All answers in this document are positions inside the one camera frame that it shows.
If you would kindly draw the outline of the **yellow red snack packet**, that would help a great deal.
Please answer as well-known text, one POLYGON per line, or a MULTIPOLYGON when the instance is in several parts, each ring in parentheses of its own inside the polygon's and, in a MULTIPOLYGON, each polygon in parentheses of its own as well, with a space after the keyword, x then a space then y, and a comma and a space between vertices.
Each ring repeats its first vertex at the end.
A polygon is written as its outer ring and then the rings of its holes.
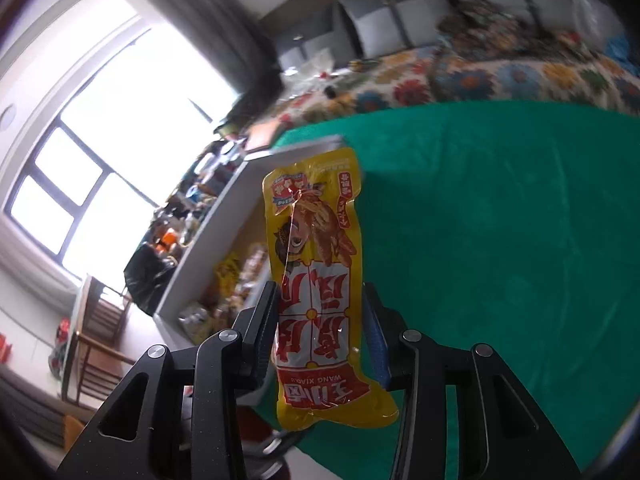
POLYGON ((262 181, 271 278, 280 287, 273 344, 280 425, 381 428, 393 397, 361 368, 362 245, 355 151, 338 148, 262 181))

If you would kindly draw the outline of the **wooden chair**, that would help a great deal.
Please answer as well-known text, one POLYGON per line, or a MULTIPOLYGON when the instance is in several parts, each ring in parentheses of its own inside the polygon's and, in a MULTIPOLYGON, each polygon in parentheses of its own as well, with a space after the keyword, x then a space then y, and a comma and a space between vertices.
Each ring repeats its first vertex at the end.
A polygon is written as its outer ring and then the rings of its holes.
POLYGON ((61 372, 61 400, 95 410, 134 364, 119 349, 131 298, 88 275, 76 296, 61 372))

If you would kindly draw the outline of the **black garbage bag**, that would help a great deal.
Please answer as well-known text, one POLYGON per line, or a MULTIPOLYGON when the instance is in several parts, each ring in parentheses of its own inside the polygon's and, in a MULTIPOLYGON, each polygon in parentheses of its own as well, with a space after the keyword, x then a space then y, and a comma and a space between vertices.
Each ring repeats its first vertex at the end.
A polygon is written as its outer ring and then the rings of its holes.
POLYGON ((143 313, 153 316, 176 269, 174 258, 161 257, 150 244, 141 244, 124 270, 132 302, 143 313))

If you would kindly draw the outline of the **pile of snack bags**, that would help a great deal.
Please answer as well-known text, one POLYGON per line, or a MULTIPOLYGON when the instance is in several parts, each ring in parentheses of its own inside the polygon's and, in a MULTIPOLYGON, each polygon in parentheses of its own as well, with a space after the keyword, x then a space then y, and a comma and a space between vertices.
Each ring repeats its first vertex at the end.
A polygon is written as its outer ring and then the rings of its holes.
POLYGON ((191 342, 200 344, 210 335, 232 327, 267 258, 267 245, 254 243, 244 260, 230 252, 215 266, 205 292, 178 314, 178 324, 191 342))

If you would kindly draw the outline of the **white cardboard box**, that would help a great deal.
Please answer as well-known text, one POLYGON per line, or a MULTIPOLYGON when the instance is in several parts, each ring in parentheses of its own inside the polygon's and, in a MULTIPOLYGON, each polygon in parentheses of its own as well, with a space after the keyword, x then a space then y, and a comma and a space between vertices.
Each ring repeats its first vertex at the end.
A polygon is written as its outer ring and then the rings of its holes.
POLYGON ((266 239, 262 180, 272 170, 341 148, 341 136, 326 136, 285 148, 249 154, 202 222, 154 313, 164 345, 171 351, 192 342, 178 323, 181 310, 198 300, 215 277, 215 268, 229 252, 244 257, 250 244, 266 239))

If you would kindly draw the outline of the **green table cloth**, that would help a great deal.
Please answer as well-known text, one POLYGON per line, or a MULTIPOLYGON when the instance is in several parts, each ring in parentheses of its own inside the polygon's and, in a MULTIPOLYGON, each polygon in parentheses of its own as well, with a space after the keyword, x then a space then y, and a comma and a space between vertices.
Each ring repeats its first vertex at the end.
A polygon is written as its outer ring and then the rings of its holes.
POLYGON ((639 402, 639 122, 451 102, 285 133, 357 154, 363 276, 434 341, 493 346, 580 468, 639 402))

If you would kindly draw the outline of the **floral patterned blanket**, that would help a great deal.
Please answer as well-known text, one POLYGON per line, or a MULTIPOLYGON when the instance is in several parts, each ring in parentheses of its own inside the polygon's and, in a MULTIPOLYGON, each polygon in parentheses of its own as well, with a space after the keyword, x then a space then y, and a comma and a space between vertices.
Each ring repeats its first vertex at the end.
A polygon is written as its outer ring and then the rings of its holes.
POLYGON ((639 114, 639 77, 602 54, 574 58, 469 61, 436 48, 384 56, 299 96, 281 96, 256 122, 282 131, 357 114, 436 102, 551 101, 639 114))

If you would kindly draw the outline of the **grey curtain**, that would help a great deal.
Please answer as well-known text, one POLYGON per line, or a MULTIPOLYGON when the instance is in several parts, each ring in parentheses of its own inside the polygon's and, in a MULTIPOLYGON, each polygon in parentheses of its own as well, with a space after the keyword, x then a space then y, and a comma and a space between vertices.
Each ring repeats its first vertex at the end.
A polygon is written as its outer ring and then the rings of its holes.
POLYGON ((238 0, 150 0, 236 91, 282 88, 273 44, 238 0))

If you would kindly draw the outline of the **grey white pillow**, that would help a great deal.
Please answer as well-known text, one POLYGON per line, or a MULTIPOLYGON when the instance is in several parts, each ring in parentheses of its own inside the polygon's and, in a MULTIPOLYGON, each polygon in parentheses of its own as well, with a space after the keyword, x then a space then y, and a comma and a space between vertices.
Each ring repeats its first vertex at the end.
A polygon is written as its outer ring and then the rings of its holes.
POLYGON ((432 46, 448 0, 341 0, 366 58, 432 46))

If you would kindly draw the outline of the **window with dark frame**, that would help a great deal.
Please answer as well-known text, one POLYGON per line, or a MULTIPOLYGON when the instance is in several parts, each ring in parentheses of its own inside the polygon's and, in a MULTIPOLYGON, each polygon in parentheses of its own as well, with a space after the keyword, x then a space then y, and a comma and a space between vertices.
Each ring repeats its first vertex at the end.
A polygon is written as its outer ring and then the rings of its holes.
POLYGON ((6 213, 44 258, 113 288, 238 92, 186 40, 150 29, 64 103, 6 213))

